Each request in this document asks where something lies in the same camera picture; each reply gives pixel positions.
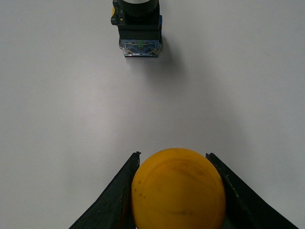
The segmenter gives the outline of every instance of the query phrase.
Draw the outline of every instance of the white table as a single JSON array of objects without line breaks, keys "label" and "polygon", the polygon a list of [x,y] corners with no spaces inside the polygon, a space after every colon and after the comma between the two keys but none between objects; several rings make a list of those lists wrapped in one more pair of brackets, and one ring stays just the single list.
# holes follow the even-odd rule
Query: white table
[{"label": "white table", "polygon": [[125,59],[111,0],[0,2],[0,228],[68,228],[132,152],[215,153],[305,228],[305,1],[160,0]]}]

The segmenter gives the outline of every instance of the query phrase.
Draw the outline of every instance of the white surface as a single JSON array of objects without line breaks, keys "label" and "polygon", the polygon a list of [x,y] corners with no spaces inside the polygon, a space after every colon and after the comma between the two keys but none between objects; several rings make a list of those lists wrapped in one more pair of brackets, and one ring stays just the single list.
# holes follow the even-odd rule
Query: white surface
[{"label": "white surface", "polygon": [[305,1],[160,1],[125,59],[112,1],[0,2],[0,228],[68,228],[134,151],[213,152],[305,228]]}]

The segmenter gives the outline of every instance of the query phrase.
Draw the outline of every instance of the yellow button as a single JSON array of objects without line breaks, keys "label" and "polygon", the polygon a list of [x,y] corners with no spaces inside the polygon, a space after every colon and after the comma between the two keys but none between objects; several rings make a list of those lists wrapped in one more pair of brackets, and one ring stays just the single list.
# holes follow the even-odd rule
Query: yellow button
[{"label": "yellow button", "polygon": [[114,16],[114,13],[115,13],[115,8],[113,7],[112,8],[112,17]]}]

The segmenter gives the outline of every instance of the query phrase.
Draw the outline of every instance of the yellow ball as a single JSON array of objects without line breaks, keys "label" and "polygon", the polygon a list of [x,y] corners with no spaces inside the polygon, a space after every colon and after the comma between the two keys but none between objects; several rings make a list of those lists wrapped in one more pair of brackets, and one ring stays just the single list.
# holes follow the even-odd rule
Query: yellow ball
[{"label": "yellow ball", "polygon": [[219,229],[225,216],[222,180],[201,154],[160,151],[133,178],[132,213],[138,229]]}]

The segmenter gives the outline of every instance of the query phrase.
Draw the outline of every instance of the green indicator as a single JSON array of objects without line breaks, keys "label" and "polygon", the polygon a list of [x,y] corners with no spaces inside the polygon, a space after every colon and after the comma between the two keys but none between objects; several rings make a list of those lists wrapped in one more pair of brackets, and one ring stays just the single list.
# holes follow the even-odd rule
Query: green indicator
[{"label": "green indicator", "polygon": [[140,49],[143,48],[143,41],[142,40],[138,40],[138,47]]}]

